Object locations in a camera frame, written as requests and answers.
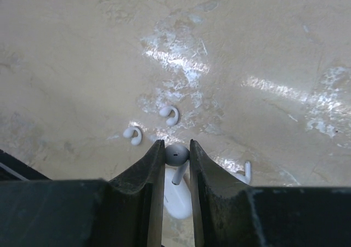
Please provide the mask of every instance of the white charging case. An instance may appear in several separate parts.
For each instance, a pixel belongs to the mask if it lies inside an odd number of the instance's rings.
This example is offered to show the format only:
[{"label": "white charging case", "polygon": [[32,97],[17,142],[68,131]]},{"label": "white charging case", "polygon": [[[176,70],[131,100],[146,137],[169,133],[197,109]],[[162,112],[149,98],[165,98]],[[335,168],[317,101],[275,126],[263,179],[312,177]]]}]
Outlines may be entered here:
[{"label": "white charging case", "polygon": [[172,179],[176,170],[166,168],[165,170],[165,193],[163,205],[168,213],[176,219],[186,219],[193,213],[191,206],[191,193],[184,179],[179,185],[174,185]]}]

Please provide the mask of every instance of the wireless earbud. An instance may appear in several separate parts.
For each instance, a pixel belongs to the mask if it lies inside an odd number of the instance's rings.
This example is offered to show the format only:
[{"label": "wireless earbud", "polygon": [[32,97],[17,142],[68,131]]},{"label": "wireless earbud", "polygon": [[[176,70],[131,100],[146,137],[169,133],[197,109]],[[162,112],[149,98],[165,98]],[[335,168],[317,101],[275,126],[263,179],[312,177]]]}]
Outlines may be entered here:
[{"label": "wireless earbud", "polygon": [[251,163],[250,161],[245,162],[245,176],[239,173],[234,173],[234,177],[243,183],[250,184],[251,181]]},{"label": "wireless earbud", "polygon": [[131,139],[131,144],[133,146],[137,146],[141,143],[141,139],[143,138],[143,135],[140,129],[137,127],[129,127],[123,132],[123,136],[127,139],[130,139],[134,135],[135,131],[138,133],[138,135]]},{"label": "wireless earbud", "polygon": [[165,190],[163,205],[168,213],[176,219],[186,219],[191,216],[191,193],[183,176],[189,166],[189,150],[180,144],[166,147],[166,164],[177,166],[177,170],[165,169]]},{"label": "wireless earbud", "polygon": [[174,117],[168,118],[166,121],[166,124],[169,125],[170,127],[176,125],[179,120],[179,112],[178,109],[176,109],[174,106],[165,106],[160,110],[160,116],[161,117],[168,117],[171,112],[174,112]]}]

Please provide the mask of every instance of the white ear clip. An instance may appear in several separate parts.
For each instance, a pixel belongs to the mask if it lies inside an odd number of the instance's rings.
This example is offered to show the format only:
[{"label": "white ear clip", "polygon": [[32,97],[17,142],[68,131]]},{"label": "white ear clip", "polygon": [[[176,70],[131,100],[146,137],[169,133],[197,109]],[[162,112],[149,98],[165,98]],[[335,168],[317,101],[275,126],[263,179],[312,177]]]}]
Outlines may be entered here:
[{"label": "white ear clip", "polygon": [[134,135],[135,131],[138,133],[138,135],[131,139],[131,143],[133,146],[137,146],[141,143],[141,139],[143,138],[143,135],[140,129],[137,127],[129,127],[123,132],[123,136],[127,139],[130,139]]},{"label": "white ear clip", "polygon": [[179,120],[179,112],[178,109],[176,109],[174,106],[165,106],[160,110],[160,116],[161,117],[168,117],[171,112],[174,112],[174,117],[170,117],[167,119],[166,124],[169,125],[170,127],[176,125]]},{"label": "white ear clip", "polygon": [[234,177],[238,180],[242,181],[243,183],[250,184],[251,181],[251,163],[250,161],[245,162],[245,176],[239,173],[234,173]]}]

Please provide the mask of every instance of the beige marble surface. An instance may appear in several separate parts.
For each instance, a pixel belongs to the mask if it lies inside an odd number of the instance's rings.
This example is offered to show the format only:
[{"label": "beige marble surface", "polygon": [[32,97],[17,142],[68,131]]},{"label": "beige marble surface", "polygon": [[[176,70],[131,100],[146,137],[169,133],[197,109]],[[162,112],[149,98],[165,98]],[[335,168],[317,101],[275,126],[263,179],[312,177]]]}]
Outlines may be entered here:
[{"label": "beige marble surface", "polygon": [[[196,139],[253,185],[348,186],[350,38],[351,0],[0,0],[0,148],[110,179]],[[191,219],[164,221],[166,246],[193,244]]]}]

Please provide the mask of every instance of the white earbud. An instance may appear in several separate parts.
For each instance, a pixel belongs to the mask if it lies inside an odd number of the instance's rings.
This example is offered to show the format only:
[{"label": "white earbud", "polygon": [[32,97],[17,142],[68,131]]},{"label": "white earbud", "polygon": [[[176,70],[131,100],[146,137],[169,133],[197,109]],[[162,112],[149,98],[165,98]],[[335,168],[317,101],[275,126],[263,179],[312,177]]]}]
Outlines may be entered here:
[{"label": "white earbud", "polygon": [[161,117],[168,117],[171,112],[174,112],[174,117],[170,117],[167,119],[166,124],[169,125],[170,127],[176,125],[179,120],[179,112],[178,109],[176,109],[174,106],[165,106],[160,110],[160,116]]},{"label": "white earbud", "polygon": [[251,181],[251,163],[250,161],[245,162],[245,176],[239,173],[234,173],[234,177],[243,183],[250,184]]},{"label": "white earbud", "polygon": [[177,166],[177,171],[174,173],[172,183],[179,185],[183,179],[185,171],[189,166],[190,151],[180,144],[172,144],[166,147],[166,164]]},{"label": "white earbud", "polygon": [[140,129],[137,127],[129,127],[123,132],[123,136],[127,139],[130,139],[134,135],[135,131],[138,133],[138,135],[133,137],[131,140],[131,144],[133,146],[137,146],[141,143],[141,139],[143,138],[143,135]]}]

